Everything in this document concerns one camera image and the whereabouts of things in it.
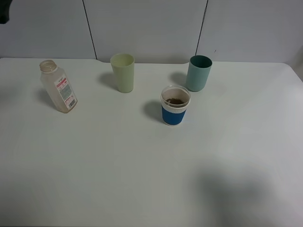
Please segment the bottle opening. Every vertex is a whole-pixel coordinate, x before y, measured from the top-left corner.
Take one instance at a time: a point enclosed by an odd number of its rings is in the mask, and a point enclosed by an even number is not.
[[[42,72],[53,72],[57,70],[57,65],[53,60],[45,60],[40,63],[40,70]]]

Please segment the bottle label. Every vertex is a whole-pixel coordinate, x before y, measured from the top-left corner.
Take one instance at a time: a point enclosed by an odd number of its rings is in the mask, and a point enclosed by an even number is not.
[[[57,87],[67,109],[71,109],[77,100],[73,91],[71,90],[65,74],[55,81],[55,86]]]

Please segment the cup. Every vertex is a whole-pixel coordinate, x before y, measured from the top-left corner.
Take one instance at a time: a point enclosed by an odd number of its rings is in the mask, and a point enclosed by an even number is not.
[[[162,90],[162,118],[169,126],[181,123],[190,103],[190,93],[185,87],[168,86]]]
[[[186,87],[190,91],[201,91],[206,84],[212,60],[202,55],[191,57],[186,77]]]
[[[134,88],[134,57],[127,53],[118,53],[111,57],[110,64],[118,90],[122,93],[131,92]]]

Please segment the green cup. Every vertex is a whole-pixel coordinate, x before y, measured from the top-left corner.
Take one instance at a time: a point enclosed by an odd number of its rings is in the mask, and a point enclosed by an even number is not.
[[[110,59],[113,72],[122,93],[131,92],[134,88],[134,57],[127,53],[119,53]]]
[[[186,87],[191,91],[201,91],[206,84],[212,60],[202,55],[191,57],[186,77]]]

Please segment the brown powder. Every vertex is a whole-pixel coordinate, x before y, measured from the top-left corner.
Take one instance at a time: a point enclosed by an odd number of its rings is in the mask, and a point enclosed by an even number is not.
[[[166,100],[166,102],[168,102],[170,104],[174,104],[174,105],[184,104],[184,102],[181,99],[178,99],[178,98],[169,98],[169,99]]]

